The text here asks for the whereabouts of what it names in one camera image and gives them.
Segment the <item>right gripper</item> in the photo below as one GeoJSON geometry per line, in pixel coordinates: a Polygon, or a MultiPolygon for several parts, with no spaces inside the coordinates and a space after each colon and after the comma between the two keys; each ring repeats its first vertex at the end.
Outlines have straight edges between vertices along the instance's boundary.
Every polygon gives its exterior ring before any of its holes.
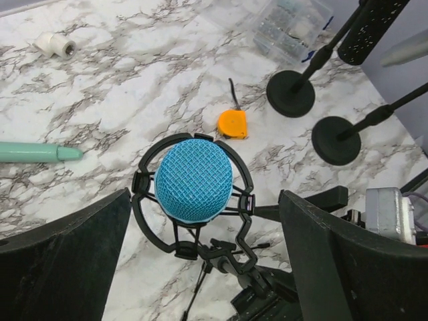
{"type": "Polygon", "coordinates": [[[343,246],[368,232],[291,191],[280,193],[279,214],[292,272],[255,266],[251,290],[283,300],[288,320],[359,320],[343,246]]]}

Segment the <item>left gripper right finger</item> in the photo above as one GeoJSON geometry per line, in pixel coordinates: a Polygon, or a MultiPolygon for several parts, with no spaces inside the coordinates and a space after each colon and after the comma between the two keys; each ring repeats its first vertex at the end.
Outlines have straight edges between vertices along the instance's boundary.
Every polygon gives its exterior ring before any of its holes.
{"type": "Polygon", "coordinates": [[[367,232],[343,246],[359,320],[426,320],[427,249],[367,232]]]}

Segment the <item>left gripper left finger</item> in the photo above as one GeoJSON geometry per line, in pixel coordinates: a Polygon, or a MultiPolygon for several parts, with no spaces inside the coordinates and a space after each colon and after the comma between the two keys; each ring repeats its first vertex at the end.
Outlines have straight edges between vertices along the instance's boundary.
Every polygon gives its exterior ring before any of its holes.
{"type": "Polygon", "coordinates": [[[1,240],[2,320],[101,320],[130,219],[122,189],[1,240]]]}

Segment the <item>mint green microphone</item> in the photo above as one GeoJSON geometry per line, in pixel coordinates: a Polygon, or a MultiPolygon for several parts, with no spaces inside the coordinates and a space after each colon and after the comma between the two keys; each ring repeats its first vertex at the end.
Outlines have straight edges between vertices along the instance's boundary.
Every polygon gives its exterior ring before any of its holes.
{"type": "Polygon", "coordinates": [[[79,149],[57,144],[1,142],[2,163],[59,163],[82,157],[79,149]]]}

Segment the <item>blue microphone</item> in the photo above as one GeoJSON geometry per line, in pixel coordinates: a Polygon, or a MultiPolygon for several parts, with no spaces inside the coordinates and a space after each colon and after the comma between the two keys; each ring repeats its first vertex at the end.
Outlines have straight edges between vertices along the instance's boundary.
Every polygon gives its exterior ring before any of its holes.
{"type": "Polygon", "coordinates": [[[191,138],[172,147],[154,176],[154,194],[173,219],[206,223],[222,212],[232,194],[233,169],[214,142],[191,138]]]}

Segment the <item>white pipe elbow fitting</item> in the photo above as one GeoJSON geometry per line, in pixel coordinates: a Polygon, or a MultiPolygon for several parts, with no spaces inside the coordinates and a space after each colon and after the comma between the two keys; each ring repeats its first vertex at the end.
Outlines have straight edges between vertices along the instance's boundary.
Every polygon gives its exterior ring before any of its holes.
{"type": "Polygon", "coordinates": [[[76,43],[59,33],[43,32],[34,40],[33,45],[47,58],[57,55],[69,60],[76,53],[76,43]]]}

